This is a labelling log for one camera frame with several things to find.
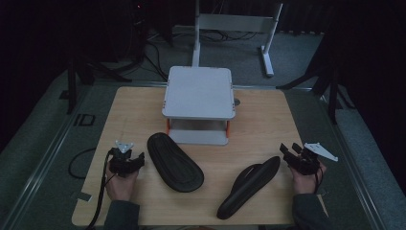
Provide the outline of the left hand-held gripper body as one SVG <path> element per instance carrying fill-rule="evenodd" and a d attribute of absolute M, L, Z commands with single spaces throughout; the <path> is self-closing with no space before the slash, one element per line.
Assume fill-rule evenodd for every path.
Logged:
<path fill-rule="evenodd" d="M 131 158 L 133 143 L 123 143 L 115 141 L 115 148 L 112 148 L 109 153 L 112 155 L 109 163 L 109 170 L 120 177 L 127 177 L 131 173 L 135 173 L 136 161 Z"/>

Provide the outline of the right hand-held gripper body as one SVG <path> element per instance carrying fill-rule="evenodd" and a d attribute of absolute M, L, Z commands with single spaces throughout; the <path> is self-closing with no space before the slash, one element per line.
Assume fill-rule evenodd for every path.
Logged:
<path fill-rule="evenodd" d="M 303 152 L 298 154 L 295 151 L 295 157 L 292 160 L 287 161 L 287 164 L 303 175 L 315 174 L 318 171 L 320 167 L 320 162 L 318 160 L 319 156 L 325 157 L 334 162 L 338 161 L 338 157 L 325 149 L 320 143 L 305 143 L 302 148 Z"/>

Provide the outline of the black flip-flop slipper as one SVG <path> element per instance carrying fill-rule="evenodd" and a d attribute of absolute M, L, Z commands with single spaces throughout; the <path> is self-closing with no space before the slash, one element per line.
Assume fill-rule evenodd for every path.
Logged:
<path fill-rule="evenodd" d="M 203 171 L 166 133 L 151 135 L 147 150 L 161 178 L 174 191 L 190 193 L 202 186 Z"/>
<path fill-rule="evenodd" d="M 254 194 L 270 182 L 281 164 L 279 156 L 274 156 L 261 164 L 253 164 L 244 169 L 236 178 L 231 192 L 217 209 L 218 219 L 228 219 L 235 214 Z"/>

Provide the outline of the white two-tier shoe rack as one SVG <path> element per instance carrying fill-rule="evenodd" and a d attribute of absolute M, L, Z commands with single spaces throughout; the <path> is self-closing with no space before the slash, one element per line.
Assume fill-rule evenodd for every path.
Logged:
<path fill-rule="evenodd" d="M 231 71 L 227 68 L 172 66 L 162 114 L 176 143 L 224 146 L 236 116 Z"/>

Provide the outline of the person's right hand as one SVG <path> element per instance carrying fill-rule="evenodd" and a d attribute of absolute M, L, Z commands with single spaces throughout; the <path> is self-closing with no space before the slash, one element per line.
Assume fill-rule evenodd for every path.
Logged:
<path fill-rule="evenodd" d="M 293 176 L 293 189 L 296 195 L 315 194 L 322 184 L 327 167 L 321 163 L 318 171 L 313 175 L 303 175 L 293 168 L 289 168 Z"/>

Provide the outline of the person's left hand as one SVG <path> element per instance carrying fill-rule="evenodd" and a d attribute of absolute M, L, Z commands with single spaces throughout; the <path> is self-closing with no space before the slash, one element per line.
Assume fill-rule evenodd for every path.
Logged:
<path fill-rule="evenodd" d="M 138 171 L 130 173 L 126 177 L 121 177 L 106 169 L 106 176 L 108 181 L 105 184 L 105 189 L 110 199 L 130 201 L 135 194 Z"/>

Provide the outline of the black tripod stand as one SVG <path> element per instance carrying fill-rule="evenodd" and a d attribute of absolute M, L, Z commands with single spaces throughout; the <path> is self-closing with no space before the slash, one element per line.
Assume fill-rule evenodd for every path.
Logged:
<path fill-rule="evenodd" d="M 298 77 L 289 83 L 277 86 L 277 89 L 290 90 L 314 77 L 317 77 L 318 79 L 312 86 L 311 92 L 316 96 L 322 97 L 324 93 L 329 90 L 327 115 L 332 123 L 336 125 L 336 109 L 339 105 L 338 97 L 342 98 L 346 106 L 353 108 L 353 105 L 349 103 L 349 101 L 344 97 L 343 92 L 339 89 L 339 72 L 337 67 L 333 64 L 324 64 L 320 67 L 316 67 L 314 70 L 306 71 L 301 77 Z"/>
<path fill-rule="evenodd" d="M 95 67 L 97 70 L 105 73 L 115 81 L 130 82 L 130 79 L 120 76 L 113 70 L 108 69 L 106 66 L 93 60 L 87 55 L 71 55 L 67 64 L 67 89 L 61 93 L 61 98 L 68 101 L 68 114 L 71 114 L 74 111 L 78 101 L 77 78 L 79 78 L 85 85 L 91 85 L 95 81 L 93 74 L 88 71 L 89 66 Z"/>

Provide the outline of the white metal stand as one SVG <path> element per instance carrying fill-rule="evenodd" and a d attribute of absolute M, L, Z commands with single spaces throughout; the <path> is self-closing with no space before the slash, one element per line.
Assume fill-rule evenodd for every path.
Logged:
<path fill-rule="evenodd" d="M 192 67 L 199 66 L 200 60 L 200 31 L 235 31 L 267 34 L 266 42 L 260 47 L 260 56 L 267 77 L 274 76 L 274 68 L 270 56 L 270 48 L 279 23 L 283 3 L 277 3 L 274 14 L 268 16 L 209 14 L 200 12 L 200 0 L 195 0 L 194 13 L 194 46 L 192 52 Z"/>

